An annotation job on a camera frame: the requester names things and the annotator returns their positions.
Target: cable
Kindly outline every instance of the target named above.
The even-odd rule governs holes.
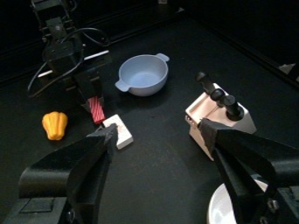
[[[72,0],[72,3],[73,3],[73,7],[72,7],[72,9],[69,11],[75,11],[77,9],[77,7],[79,7],[79,3],[77,3],[76,0]]]
[[[69,70],[67,71],[63,75],[60,75],[59,77],[56,77],[50,82],[46,83],[45,86],[42,86],[34,93],[30,94],[30,90],[32,90],[32,85],[33,85],[33,81],[36,80],[40,71],[42,70],[42,68],[46,65],[46,62],[44,62],[44,64],[41,65],[38,71],[36,72],[34,76],[32,77],[32,80],[29,82],[28,88],[26,88],[26,93],[28,93],[28,97],[33,98],[36,97],[56,81],[59,81],[61,78],[64,78],[68,74],[71,74],[80,66],[81,62],[84,61],[84,48],[80,51],[80,59],[79,59],[79,63],[77,65]]]
[[[61,40],[61,43],[63,43],[65,40],[68,40],[76,33],[80,33],[80,32],[84,33],[84,35],[89,38],[89,40],[91,40],[93,43],[99,44],[100,46],[109,46],[111,42],[109,42],[108,35],[107,35],[100,29],[96,29],[96,28],[79,28],[77,30],[72,31],[72,32],[64,37],[64,39]],[[91,37],[85,34],[85,32],[99,32],[99,33],[104,36],[104,38],[105,38],[105,40],[107,40],[107,43],[103,43],[103,44],[101,44],[99,41],[96,41],[93,38],[91,38]]]

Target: white bowl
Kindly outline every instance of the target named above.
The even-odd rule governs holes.
[[[256,180],[261,190],[265,191],[267,184]],[[224,184],[219,186],[209,199],[209,208],[207,215],[208,224],[236,224],[229,194]]]

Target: black table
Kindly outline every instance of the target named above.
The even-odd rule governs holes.
[[[193,76],[207,72],[236,96],[256,124],[256,135],[299,147],[299,94],[256,62],[237,52],[191,18],[169,23],[108,48],[103,67],[105,115],[119,114],[135,142],[111,165],[99,217],[105,224],[205,223],[211,195],[221,183],[215,164],[189,137],[184,110],[201,94]],[[139,54],[169,57],[169,77],[149,97],[115,88],[121,63]],[[28,99],[28,79],[0,88],[0,221],[17,198],[24,168],[55,149],[81,139],[96,126],[84,108],[60,86]],[[41,119],[63,111],[69,117],[61,141],[46,139]]]

